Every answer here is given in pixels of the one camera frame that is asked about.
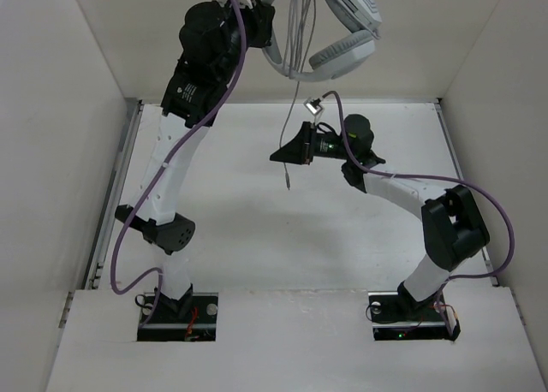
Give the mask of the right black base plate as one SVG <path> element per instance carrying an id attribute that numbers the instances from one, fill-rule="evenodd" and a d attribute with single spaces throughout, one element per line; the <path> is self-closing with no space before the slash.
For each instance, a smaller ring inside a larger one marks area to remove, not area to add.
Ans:
<path id="1" fill-rule="evenodd" d="M 368 294 L 366 318 L 372 324 L 375 341 L 449 341 L 462 332 L 453 306 L 431 297 L 417 309 L 405 310 L 397 292 Z"/>

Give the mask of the grey white headphones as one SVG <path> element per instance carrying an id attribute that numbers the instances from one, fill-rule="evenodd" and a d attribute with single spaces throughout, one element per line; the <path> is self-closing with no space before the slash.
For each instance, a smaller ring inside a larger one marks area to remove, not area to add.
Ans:
<path id="1" fill-rule="evenodd" d="M 299 82 L 336 80 L 373 54 L 382 17 L 375 0 L 263 0 L 276 5 L 286 26 L 263 49 L 283 77 Z"/>

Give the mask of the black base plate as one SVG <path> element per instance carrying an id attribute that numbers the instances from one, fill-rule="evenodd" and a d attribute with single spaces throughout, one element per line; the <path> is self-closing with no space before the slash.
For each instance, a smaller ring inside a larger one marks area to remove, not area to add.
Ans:
<path id="1" fill-rule="evenodd" d="M 138 294 L 138 342 L 214 342 L 217 333 L 218 293 L 195 293 L 183 318 L 167 306 L 152 310 L 153 294 Z"/>
<path id="2" fill-rule="evenodd" d="M 366 318 L 372 324 L 375 341 L 449 341 L 462 332 L 453 306 L 431 297 L 417 309 L 405 310 L 397 292 L 368 294 Z"/>

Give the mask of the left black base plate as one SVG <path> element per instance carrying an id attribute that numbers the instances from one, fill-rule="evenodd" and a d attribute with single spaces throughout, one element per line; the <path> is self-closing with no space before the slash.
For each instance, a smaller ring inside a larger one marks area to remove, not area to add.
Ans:
<path id="1" fill-rule="evenodd" d="M 214 342 L 217 333 L 218 293 L 195 293 L 183 318 L 167 306 L 152 310 L 153 294 L 138 294 L 138 342 Z"/>

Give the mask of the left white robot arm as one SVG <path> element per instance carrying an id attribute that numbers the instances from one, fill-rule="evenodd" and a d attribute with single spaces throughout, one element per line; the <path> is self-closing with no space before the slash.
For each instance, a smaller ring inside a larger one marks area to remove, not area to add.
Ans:
<path id="1" fill-rule="evenodd" d="M 182 250 L 195 224 L 176 209 L 182 183 L 235 87 L 247 50 L 271 43 L 274 15 L 262 0 L 211 0 L 187 11 L 179 32 L 182 54 L 160 103 L 159 132 L 140 190 L 116 208 L 122 228 L 140 232 L 163 256 L 152 307 L 175 321 L 189 315 L 193 302 Z"/>

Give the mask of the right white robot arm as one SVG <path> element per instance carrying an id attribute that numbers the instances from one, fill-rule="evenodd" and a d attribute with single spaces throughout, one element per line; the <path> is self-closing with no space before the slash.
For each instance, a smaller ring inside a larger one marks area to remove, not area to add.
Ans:
<path id="1" fill-rule="evenodd" d="M 303 122 L 297 135 L 274 151 L 270 160 L 305 165 L 316 157 L 342 160 L 347 183 L 363 193 L 390 201 L 422 223 L 426 254 L 397 289 L 396 310 L 417 318 L 451 273 L 475 256 L 490 235 L 472 192 L 461 184 L 443 189 L 425 181 L 390 176 L 385 160 L 372 149 L 374 133 L 367 118 L 351 114 L 344 130 L 321 122 Z"/>

